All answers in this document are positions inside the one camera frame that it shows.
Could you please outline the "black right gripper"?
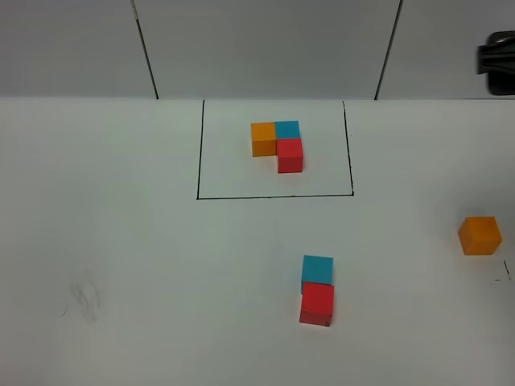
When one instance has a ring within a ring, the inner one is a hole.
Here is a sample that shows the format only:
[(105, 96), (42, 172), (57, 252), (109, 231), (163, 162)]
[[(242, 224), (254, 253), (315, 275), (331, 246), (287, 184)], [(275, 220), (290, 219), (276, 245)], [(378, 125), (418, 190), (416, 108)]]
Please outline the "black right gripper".
[(514, 31), (492, 33), (476, 50), (476, 73), (493, 96), (514, 95)]

